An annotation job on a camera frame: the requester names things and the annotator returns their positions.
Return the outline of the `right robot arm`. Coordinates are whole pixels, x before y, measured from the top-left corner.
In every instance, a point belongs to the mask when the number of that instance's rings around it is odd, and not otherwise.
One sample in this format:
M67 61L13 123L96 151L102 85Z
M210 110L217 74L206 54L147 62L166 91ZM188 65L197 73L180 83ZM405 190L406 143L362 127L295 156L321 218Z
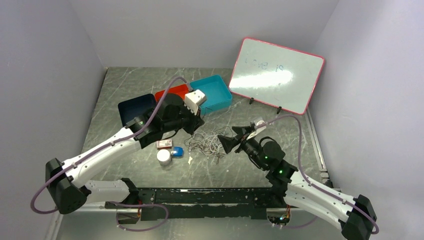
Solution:
M315 215L338 230L347 240L368 240L379 233L377 216L371 201L339 192L306 175L301 168L285 161L285 152L273 138L256 140L254 125L234 126L235 136L218 135L226 154L244 152L271 184L270 202L284 204Z

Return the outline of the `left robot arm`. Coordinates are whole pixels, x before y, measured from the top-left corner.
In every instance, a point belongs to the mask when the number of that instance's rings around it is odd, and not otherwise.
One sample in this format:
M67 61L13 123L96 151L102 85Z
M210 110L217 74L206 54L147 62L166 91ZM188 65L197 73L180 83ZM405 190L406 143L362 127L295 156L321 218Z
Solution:
M183 129L192 135L204 124L200 108L206 100L200 90L184 97L168 93L156 106L145 105L143 112L96 147L65 161L57 158L48 161L46 188L55 209L66 215L95 202L119 202L126 208L134 207L139 194L131 180L93 181L92 177L114 161L160 141L165 133Z

